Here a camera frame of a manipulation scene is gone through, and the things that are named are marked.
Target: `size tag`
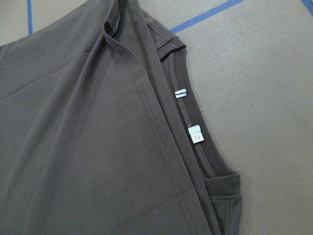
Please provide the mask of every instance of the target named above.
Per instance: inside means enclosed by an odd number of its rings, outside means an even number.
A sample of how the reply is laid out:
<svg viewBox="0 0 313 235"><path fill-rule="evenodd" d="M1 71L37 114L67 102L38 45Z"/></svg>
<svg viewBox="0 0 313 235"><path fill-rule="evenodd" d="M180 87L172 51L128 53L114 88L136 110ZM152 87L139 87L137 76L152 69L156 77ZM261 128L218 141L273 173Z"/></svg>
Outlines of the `size tag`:
<svg viewBox="0 0 313 235"><path fill-rule="evenodd" d="M193 143L204 141L203 135L201 133L201 128L199 125L189 127L188 132Z"/></svg>
<svg viewBox="0 0 313 235"><path fill-rule="evenodd" d="M186 95L187 95L187 90L186 89L182 89L182 90L179 90L179 91L175 92L176 98L181 98L181 97L184 97Z"/></svg>

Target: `blue tape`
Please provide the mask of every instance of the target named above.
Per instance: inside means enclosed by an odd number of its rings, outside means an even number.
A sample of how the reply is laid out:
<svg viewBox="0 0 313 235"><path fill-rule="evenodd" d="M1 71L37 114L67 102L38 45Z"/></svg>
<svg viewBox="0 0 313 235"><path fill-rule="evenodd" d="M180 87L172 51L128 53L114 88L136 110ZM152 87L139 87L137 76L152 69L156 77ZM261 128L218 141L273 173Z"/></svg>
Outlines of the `blue tape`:
<svg viewBox="0 0 313 235"><path fill-rule="evenodd" d="M33 33L33 19L31 14L31 0L27 0L27 23L28 23L28 35Z"/></svg>
<svg viewBox="0 0 313 235"><path fill-rule="evenodd" d="M221 11L224 11L224 10L226 10L226 9L232 7L233 5L236 5L242 1L244 1L244 0L229 0L227 2L224 2L223 4L218 5L214 8L212 8L211 10L208 10L208 11L196 16L195 18L192 18L190 20L187 20L184 23L181 23L181 24L175 26L174 28L171 29L171 32L177 33L179 31L182 31L183 29L186 29L186 28L188 28L188 27L190 27L190 26L192 26L192 25L194 25L200 21L203 21L203 20L205 20L211 16L214 16L215 14L217 14Z"/></svg>
<svg viewBox="0 0 313 235"><path fill-rule="evenodd" d="M313 16L313 2L311 0L302 0L302 2Z"/></svg>

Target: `gray floor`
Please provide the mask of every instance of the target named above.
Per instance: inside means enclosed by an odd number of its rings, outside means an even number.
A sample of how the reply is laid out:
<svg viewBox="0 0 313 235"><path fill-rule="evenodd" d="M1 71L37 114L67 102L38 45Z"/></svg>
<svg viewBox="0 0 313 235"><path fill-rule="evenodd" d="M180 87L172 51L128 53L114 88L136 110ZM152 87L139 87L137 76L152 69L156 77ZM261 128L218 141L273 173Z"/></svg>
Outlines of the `gray floor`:
<svg viewBox="0 0 313 235"><path fill-rule="evenodd" d="M33 0L37 31L84 0ZM225 0L140 0L168 28ZM241 235L313 234L313 17L300 0L245 0L177 33L226 161L242 176ZM27 35L25 0L0 1L0 45Z"/></svg>

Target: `stitching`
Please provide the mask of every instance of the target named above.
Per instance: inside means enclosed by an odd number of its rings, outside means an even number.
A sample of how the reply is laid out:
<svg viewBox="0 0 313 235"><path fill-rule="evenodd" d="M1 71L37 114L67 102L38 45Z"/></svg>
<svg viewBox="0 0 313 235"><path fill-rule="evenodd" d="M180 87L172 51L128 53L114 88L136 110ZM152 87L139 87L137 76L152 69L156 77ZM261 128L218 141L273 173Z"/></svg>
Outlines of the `stitching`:
<svg viewBox="0 0 313 235"><path fill-rule="evenodd" d="M228 230L228 211L227 211L227 209L228 209L228 203L227 203L227 200L226 201L224 201L224 204L225 204L225 228L224 228L224 233L225 233L225 235L228 235L228 232L227 232L227 230Z"/></svg>
<svg viewBox="0 0 313 235"><path fill-rule="evenodd" d="M236 193L231 195L212 195L210 196L212 201L225 201L225 200L231 200L231 199L241 199L242 193Z"/></svg>
<svg viewBox="0 0 313 235"><path fill-rule="evenodd" d="M227 235L229 235L229 225L230 225L230 200L226 201L228 204L228 216L227 216Z"/></svg>
<svg viewBox="0 0 313 235"><path fill-rule="evenodd" d="M183 193L187 193L191 190L192 190L192 188L189 188L189 189L185 190ZM142 219L143 217L149 215L154 210L159 209L160 207L164 207L164 206L169 205L174 200L175 197L176 196L169 196L169 197L165 198L161 203L156 203L156 204L153 204L152 206L148 207L142 213L139 213L130 219L125 219L124 221L117 224L115 227L111 228L109 231L109 234L111 234L111 233L115 234L115 233L117 233L117 231L123 230L125 228L132 228L134 226L135 222L137 222L138 220Z"/></svg>
<svg viewBox="0 0 313 235"><path fill-rule="evenodd" d="M158 45L156 45L156 49L159 50L162 46L164 46L165 44L167 44L168 42L170 42L173 38L177 38L177 35L173 35L169 38L166 38L162 33L160 33L160 31L158 31L150 22L146 22L147 26L154 32L156 33L158 36L160 36L161 38L163 38L165 40L165 42L160 42Z"/></svg>
<svg viewBox="0 0 313 235"><path fill-rule="evenodd" d="M117 52L119 52L119 54L120 54L121 56L123 56L123 52L121 52L121 51L120 51L119 49L117 49L117 48L115 48L115 49L116 49ZM133 78L134 82L136 83L136 81L138 81L138 80L135 80L136 73L135 73L135 71L133 70L132 66L130 65L129 61L126 60L126 62L127 62L128 66L129 66L130 70L132 71L133 75L134 75L132 78ZM141 102L142 102L142 103L144 104L144 106L145 106L145 111L146 111L146 113L147 113L147 114L152 113L152 112L151 112L151 109L150 109L150 107L149 107L149 104L148 104L148 102L146 101L146 100L147 100L147 97L146 97L146 94L145 94L145 92L144 92L144 90L143 90L143 87L142 87L142 85L141 85L140 82L139 82L139 86L136 86L136 88L137 88L137 89L140 88L140 91L141 91L140 93L141 93L142 95L144 95L144 97L145 97L145 100L144 100L144 99L142 99L141 95L139 96ZM159 129L158 129L158 127L157 127L156 125L155 125L155 128L157 129L157 131L158 131L158 133L159 133L159 135L160 135ZM159 142L160 142L160 139L157 137L154 128L153 128L153 134L154 134L155 138L156 138L157 140L159 140ZM160 152L163 153L161 146L158 146L158 148L159 148ZM173 185L173 188L174 188L174 191L175 191L175 195L176 195L176 197L178 198L180 195L177 193L176 187L175 187L175 185L174 185L174 183L173 183L172 175L171 175L170 170L169 170L169 166L168 166L168 164L167 164L167 162L166 162L166 160L165 160L163 154L162 154L162 160L163 160L164 164L166 165L166 168L167 168L169 177L170 177L170 179L171 179L171 184ZM185 214L184 214L184 211L183 211L183 210L182 210L182 214L183 214L183 216L184 216L184 220L185 220L185 222L186 222L186 224L187 224L188 230L189 230L189 232L190 232L190 234L191 234L191 230L190 230L189 224L187 223L187 220L186 220L186 217L185 217Z"/></svg>
<svg viewBox="0 0 313 235"><path fill-rule="evenodd" d="M148 75L152 76L152 72L150 71L151 65L150 65L150 63L149 63L149 60L147 60L147 56L146 56L146 54L145 54L145 53L147 53L147 52L146 52L145 47L144 47L144 45L143 45L143 41L142 41L142 39L141 39L141 37L140 37L140 33L139 33L138 29L136 28L136 24L134 23L133 12L132 12L131 8L129 8L128 5L126 5L126 9L129 10L129 12L130 12L131 24L132 24L132 27L133 27L133 29L134 29L134 32L135 32L137 41L138 41L138 43L139 43L139 46L140 46L140 49L141 49L141 53L143 54L144 59L145 59L145 64L146 64L145 66L146 66L146 68L148 69L148 70L147 70L147 73L148 73ZM141 83L139 83L139 84L140 84L142 93L143 93L143 95L145 96L145 99L146 99L146 101L147 101L147 97L146 97L146 94L145 94L145 92L144 92L144 90L143 90L143 88L142 88L142 84L141 84ZM151 111L151 109L150 109L149 104L147 105L147 107L149 108L150 113L152 114L152 111ZM158 136L161 136L158 126L155 125L155 127L156 127L156 130L157 130L157 132L158 132ZM165 144L164 144L164 142L162 141L162 139L161 139L161 138L157 138L157 139L159 139L159 141L161 142L160 144L164 147L164 149L165 149L166 152L167 152L167 149L165 148ZM168 154L168 153L167 153L167 157L168 157L167 160L169 161L170 166L171 166L173 172L175 172L175 170L174 170L174 168L173 168L173 164L172 164L172 162L171 162L171 160L170 160L170 158L169 158L169 154ZM169 167L168 167L168 164L167 164L167 162L166 162L166 160L165 160L165 158L164 158L164 155L162 155L162 158L163 158L164 164L165 164L166 167L167 167L167 170L169 171ZM170 171L169 171L169 176L170 176L170 178L171 178L172 185L174 186L174 184L173 184L173 178L172 178L172 176L171 176L171 174L170 174ZM179 184L179 181L178 181L177 177L175 177L175 180L176 180L177 186L179 187L180 192L182 193L182 197L183 197L185 206L186 206L186 208L187 208L187 210L188 210L188 212L189 212L190 218L191 218L191 220L192 220L192 222L193 222L193 227L194 227L196 233L198 234L197 228L196 228L196 226L195 226L195 222L194 222L194 220L193 220L193 217L191 216L190 210L189 210L189 208L188 208L188 204L187 204L187 202L186 202L186 198L185 198L185 196L184 196L184 194L183 194L183 192L182 192L182 189L181 189L181 186L180 186L180 184ZM177 194L177 191L176 191L176 187L175 187L175 186L174 186L174 190L175 190L175 194L176 194L176 196L177 196L177 198L178 198L180 207L181 207L181 209L182 209L182 204L181 204L181 202L180 202L180 200L179 200L179 196L178 196L178 194ZM187 218L186 218L186 215L185 215L185 213L184 213L184 210L182 210L182 212L183 212L184 220L187 222ZM186 224L187 224L187 226L188 226L189 232L191 233L189 224L188 224L188 223L186 223Z"/></svg>
<svg viewBox="0 0 313 235"><path fill-rule="evenodd" d="M175 72L175 66L174 66L174 64L175 64L175 62L174 62L174 53L169 56L171 58L169 60L169 63L170 63L169 67L170 67L170 70L171 70L172 79L174 80L174 82L175 82L175 84L177 86L177 89L179 89L178 80L177 80L176 72ZM189 114L187 112L187 109L186 109L184 101L182 99L179 99L178 104L182 106L180 110L183 109L183 111L185 113L184 118L186 118L188 120L187 125L188 126L189 126L189 124L192 125L192 122L190 120L190 116L189 116ZM210 165L210 163L209 163L209 161L208 161L208 159L207 159L207 157L206 157L206 155L205 155L201 145L200 144L195 144L193 146L194 146L194 149L196 150L196 156L197 156L197 158L199 160L199 163L200 163L202 169L204 170L206 176L207 177L211 177L211 176L217 177L217 174L214 172L212 166Z"/></svg>
<svg viewBox="0 0 313 235"><path fill-rule="evenodd" d="M164 42L164 43L160 43L158 44L157 46L157 50L160 50L162 47L164 47L165 45L167 45L168 43L170 43L171 41L175 40L175 39L179 39L178 37L173 37L171 38L171 40L169 40L168 42ZM178 48L181 48L181 47L184 47L185 45L184 44L181 44L179 46L175 46L173 47L170 51L168 51L167 53L171 52L172 50L174 49L178 49Z"/></svg>
<svg viewBox="0 0 313 235"><path fill-rule="evenodd" d="M171 66L171 61L169 60L169 59L167 59L168 61L169 61L169 68L171 69L172 68L172 66ZM172 74L172 70L170 70L170 84L171 84L171 88L172 88L172 92L174 93L175 92L175 89L174 89L174 85L173 85L173 83L172 83L172 78L173 78L173 74ZM181 108L180 108L180 106L179 106L179 102L178 102L178 100L177 99L175 99L176 100L176 105L177 105L177 107L178 107L178 109L180 109L181 110ZM180 117L180 120L182 121L182 124L183 124L183 126L185 127L185 133L188 135L188 133L187 133L187 129L188 129L188 125L190 124L192 124L191 123L191 121L189 120L189 122L187 122L186 121L186 116L184 116L183 115L183 113L181 113L179 110L178 110L178 112L179 112L179 117ZM205 175L207 176L207 177L210 177L210 174L209 174L209 172L207 172L206 171L206 169L205 169L205 167L202 165L202 161L199 159L199 156L198 156L198 153L197 153L197 150L196 150L196 146L197 145L194 145L194 144L192 144L191 142L190 142L190 145L191 145L191 148L193 149L193 152L195 153L195 155L196 155L196 157L197 157L197 159L198 159L198 162L199 162L199 164L201 165L201 168L203 169L203 171L204 171L204 173L205 173Z"/></svg>

